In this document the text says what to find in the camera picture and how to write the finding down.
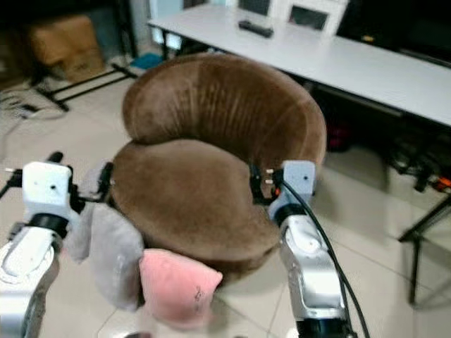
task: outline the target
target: chair backrest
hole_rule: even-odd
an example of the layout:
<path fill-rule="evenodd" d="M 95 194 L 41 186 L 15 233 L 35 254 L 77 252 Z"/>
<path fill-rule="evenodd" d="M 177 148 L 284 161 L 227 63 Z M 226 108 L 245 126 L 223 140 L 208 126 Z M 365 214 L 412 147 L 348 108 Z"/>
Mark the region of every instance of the chair backrest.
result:
<path fill-rule="evenodd" d="M 136 142 L 198 139 L 262 168 L 285 159 L 321 164 L 326 128 L 320 108 L 287 75 L 225 54 L 176 58 L 128 90 L 125 128 Z"/>

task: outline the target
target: blue object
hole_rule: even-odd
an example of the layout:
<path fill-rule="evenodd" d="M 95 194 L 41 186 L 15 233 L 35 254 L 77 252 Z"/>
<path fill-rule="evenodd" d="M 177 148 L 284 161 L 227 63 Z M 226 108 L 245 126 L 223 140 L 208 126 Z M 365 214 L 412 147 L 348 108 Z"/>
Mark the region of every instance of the blue object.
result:
<path fill-rule="evenodd" d="M 158 56 L 156 54 L 148 53 L 143 56 L 140 56 L 139 58 L 136 58 L 132 61 L 131 65 L 133 67 L 141 68 L 141 69 L 149 69 L 156 67 L 160 63 L 163 62 L 163 59 L 161 56 Z"/>

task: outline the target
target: pink pillow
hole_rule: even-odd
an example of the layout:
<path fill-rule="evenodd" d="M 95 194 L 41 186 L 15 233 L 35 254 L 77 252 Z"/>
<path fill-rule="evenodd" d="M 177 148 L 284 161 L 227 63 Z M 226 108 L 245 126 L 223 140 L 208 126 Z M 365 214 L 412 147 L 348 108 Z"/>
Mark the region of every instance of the pink pillow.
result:
<path fill-rule="evenodd" d="M 155 318 L 179 329 L 206 325 L 221 273 L 191 258 L 146 249 L 140 261 L 144 307 Z"/>

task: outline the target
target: black remote control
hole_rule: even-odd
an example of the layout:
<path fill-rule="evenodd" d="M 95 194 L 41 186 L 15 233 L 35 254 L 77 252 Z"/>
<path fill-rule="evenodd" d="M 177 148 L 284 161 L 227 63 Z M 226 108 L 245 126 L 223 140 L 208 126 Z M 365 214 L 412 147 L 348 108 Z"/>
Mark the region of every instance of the black remote control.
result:
<path fill-rule="evenodd" d="M 242 30 L 249 30 L 250 32 L 261 35 L 262 37 L 271 37 L 271 35 L 274 33 L 272 28 L 259 26 L 255 23 L 251 23 L 249 20 L 241 20 L 238 23 L 238 27 Z"/>

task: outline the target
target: brown armchair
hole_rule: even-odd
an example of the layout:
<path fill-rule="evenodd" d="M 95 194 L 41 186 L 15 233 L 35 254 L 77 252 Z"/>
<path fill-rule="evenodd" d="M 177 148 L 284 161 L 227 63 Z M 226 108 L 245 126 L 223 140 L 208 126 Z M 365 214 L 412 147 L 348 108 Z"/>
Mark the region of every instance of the brown armchair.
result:
<path fill-rule="evenodd" d="M 326 129 L 310 95 L 281 72 L 231 55 L 149 70 L 123 104 L 132 141 L 114 159 L 112 195 L 149 247 L 197 259 L 231 280 L 258 268 L 278 228 L 252 203 L 248 163 L 321 165 Z"/>

